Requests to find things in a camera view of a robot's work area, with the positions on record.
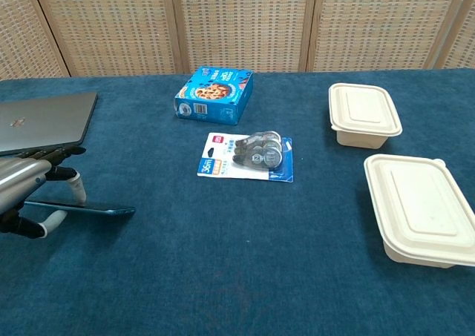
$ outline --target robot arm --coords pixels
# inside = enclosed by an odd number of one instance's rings
[[[0,232],[29,238],[46,237],[63,221],[65,211],[55,211],[43,223],[35,223],[19,215],[24,200],[47,180],[67,181],[76,200],[84,203],[86,194],[79,173],[72,168],[58,166],[71,155],[84,152],[84,148],[70,146],[0,158]]]

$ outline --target takeout container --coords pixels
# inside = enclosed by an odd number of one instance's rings
[[[475,266],[475,215],[442,160],[375,154],[364,170],[391,260]]]
[[[372,85],[337,83],[329,89],[330,121],[341,145],[380,148],[402,132],[390,94]]]

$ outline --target blue box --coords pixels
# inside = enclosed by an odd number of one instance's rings
[[[181,119],[236,125],[253,87],[250,70],[200,67],[174,98]]]

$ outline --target beige wall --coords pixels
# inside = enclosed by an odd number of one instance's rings
[[[475,67],[474,0],[0,1],[0,79]]]

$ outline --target silver laptop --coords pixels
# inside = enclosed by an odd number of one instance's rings
[[[0,154],[82,143],[97,93],[0,102]]]

